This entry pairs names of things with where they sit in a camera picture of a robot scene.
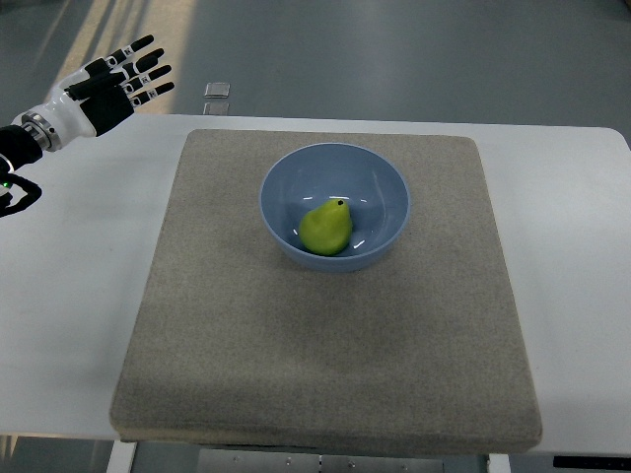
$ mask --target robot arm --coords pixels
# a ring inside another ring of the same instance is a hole
[[[142,37],[85,65],[52,88],[48,103],[34,106],[13,124],[0,128],[0,217],[24,210],[22,201],[9,207],[7,194],[13,184],[27,192],[28,205],[41,194],[36,184],[11,175],[15,170],[39,160],[43,151],[58,151],[79,136],[107,133],[133,114],[135,107],[174,87],[172,82],[152,87],[153,81],[171,71],[169,65],[156,68],[162,49],[134,61],[136,52],[153,40],[151,35]]]

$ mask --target gray floor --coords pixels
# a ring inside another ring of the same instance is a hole
[[[2,0],[0,122],[147,33],[176,89],[144,112],[200,114],[221,81],[230,115],[597,126],[631,143],[623,0]]]
[[[105,473],[112,444],[79,439],[13,440],[0,439],[0,445],[5,447],[0,447],[1,473]]]

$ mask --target green pear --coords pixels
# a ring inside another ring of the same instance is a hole
[[[342,199],[330,199],[303,217],[298,238],[309,251],[332,256],[346,247],[352,230],[348,204]]]

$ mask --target blue bowl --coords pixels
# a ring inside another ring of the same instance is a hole
[[[328,199],[348,202],[353,233],[334,256],[309,252],[298,225]],[[410,216],[407,184],[386,159],[366,148],[320,143],[296,150],[263,180],[259,206],[267,229],[291,259],[307,268],[348,272],[377,261],[399,237]]]

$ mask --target beige mat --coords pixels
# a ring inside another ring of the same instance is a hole
[[[290,261],[258,211],[279,158],[332,141],[390,159],[412,196],[400,240],[357,273]],[[129,440],[392,456],[536,445],[538,408],[475,144],[192,132],[110,418]]]

